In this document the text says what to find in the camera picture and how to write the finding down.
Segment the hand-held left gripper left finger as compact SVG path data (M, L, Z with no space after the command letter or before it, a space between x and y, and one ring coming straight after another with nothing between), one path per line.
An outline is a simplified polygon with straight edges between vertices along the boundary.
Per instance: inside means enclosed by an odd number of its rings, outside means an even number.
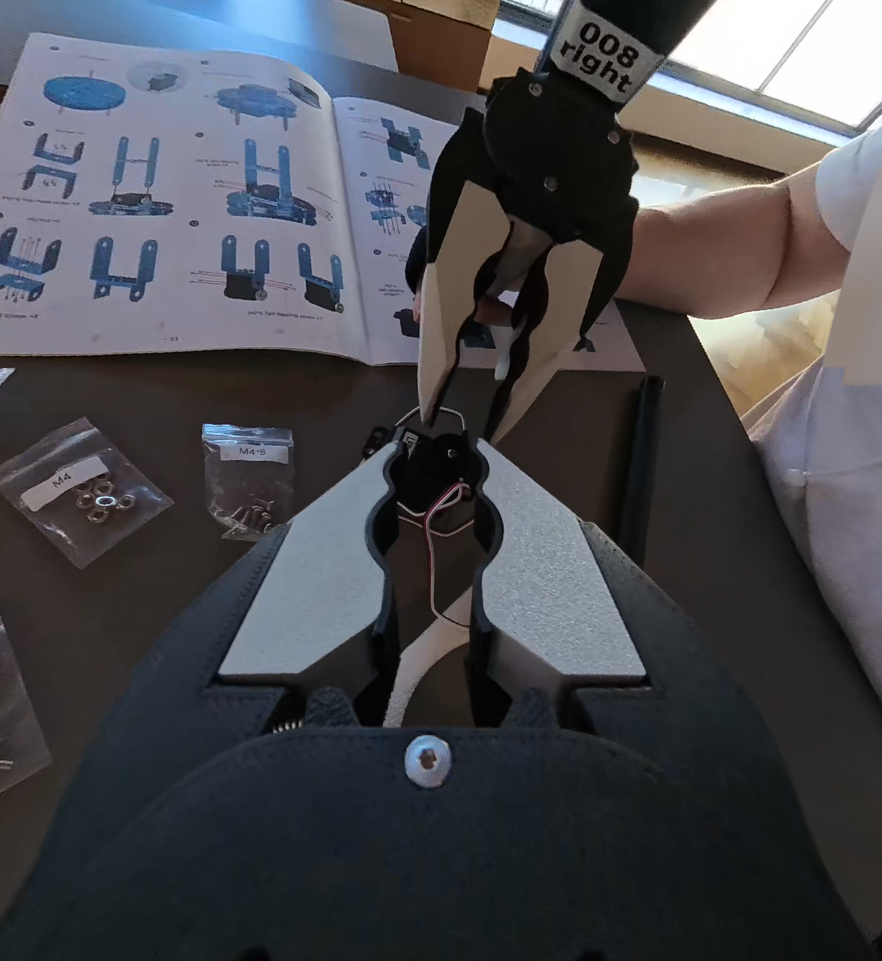
M306 699L335 687L363 724L381 727L399 668L387 554L399 536L390 441L286 526L222 660L218 679Z

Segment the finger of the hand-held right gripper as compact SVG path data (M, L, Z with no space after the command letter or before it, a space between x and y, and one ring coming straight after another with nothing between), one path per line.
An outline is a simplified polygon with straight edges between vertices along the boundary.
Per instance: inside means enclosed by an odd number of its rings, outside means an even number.
M602 260L601 251L575 240L550 247L529 270L495 368L488 443L507 436L573 353Z
M491 315L486 324L507 325L507 305L487 297L488 261L498 262L510 239L511 222L495 193L465 181L438 250L423 271L420 288L418 396L423 424L434 426L451 378L459 366L459 338L480 306ZM500 316L492 314L494 309Z

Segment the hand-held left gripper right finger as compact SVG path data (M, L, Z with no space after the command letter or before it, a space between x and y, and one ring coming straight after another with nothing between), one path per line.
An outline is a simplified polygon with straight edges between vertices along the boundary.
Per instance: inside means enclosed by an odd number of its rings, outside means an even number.
M531 688L565 714L574 691L641 687L647 672L592 549L588 526L484 440L471 454L474 535L471 711L497 727Z

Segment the person's right forearm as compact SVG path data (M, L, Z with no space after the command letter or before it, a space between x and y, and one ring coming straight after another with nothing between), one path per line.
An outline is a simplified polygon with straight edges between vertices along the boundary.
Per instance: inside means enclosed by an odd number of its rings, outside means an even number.
M843 185L828 175L841 172L851 149L777 182L642 209L616 297L719 319L840 289L852 240L826 219L819 184Z

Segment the dark desk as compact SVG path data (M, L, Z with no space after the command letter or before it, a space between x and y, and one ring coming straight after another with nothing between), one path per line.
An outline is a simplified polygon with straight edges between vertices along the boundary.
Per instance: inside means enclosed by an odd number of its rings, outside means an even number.
M777 738L820 855L882 931L882 706L795 551L756 452L688 320L620 306L665 380L644 568L694 620ZM323 354L1 359L0 462L87 417L173 506L84 570L0 495L0 613L53 762L0 796L0 918L63 790L159 635L248 545L204 503L204 422L289 426L298 508L417 400L411 367Z

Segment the person's right hand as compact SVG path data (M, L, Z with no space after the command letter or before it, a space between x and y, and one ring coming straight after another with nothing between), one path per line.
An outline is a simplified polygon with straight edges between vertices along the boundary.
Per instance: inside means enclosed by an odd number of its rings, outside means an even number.
M485 292L475 320L486 327L508 326L518 294L534 261L553 245L543 230L509 218L507 246L498 261L495 279Z

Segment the black rod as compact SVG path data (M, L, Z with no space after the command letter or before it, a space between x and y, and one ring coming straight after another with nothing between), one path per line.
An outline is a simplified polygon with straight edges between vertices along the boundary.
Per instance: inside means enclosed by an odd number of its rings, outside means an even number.
M615 543L641 568L647 553L664 386L658 376L640 381L614 527Z

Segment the cardboard box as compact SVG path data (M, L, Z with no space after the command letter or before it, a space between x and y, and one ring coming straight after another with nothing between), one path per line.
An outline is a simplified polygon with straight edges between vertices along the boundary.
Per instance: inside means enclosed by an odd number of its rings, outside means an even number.
M401 74L471 93L531 70L551 31L497 1L355 1L386 16Z

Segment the bright window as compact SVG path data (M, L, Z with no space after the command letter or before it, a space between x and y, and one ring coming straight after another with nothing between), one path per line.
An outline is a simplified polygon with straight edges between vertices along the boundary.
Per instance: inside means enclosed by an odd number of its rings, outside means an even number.
M882 124L882 1L719 1L671 64L845 133Z

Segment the clear bag of nuts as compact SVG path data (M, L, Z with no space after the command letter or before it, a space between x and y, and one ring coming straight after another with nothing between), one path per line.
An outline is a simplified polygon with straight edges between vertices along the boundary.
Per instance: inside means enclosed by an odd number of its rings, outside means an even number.
M0 494L80 570L173 505L85 417L0 464Z

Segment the white assembly manual booklet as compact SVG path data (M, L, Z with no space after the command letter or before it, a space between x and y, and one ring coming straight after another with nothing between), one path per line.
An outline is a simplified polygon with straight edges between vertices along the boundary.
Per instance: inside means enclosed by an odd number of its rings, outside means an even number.
M455 129L270 57L33 33L0 107L0 356L416 364L404 268Z

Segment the person's torso in white shirt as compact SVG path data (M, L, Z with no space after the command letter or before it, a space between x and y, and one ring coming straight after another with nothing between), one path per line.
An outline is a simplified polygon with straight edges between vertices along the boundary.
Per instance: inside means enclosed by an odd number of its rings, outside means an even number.
M816 201L851 252L826 350L743 422L882 702L882 127L822 160Z

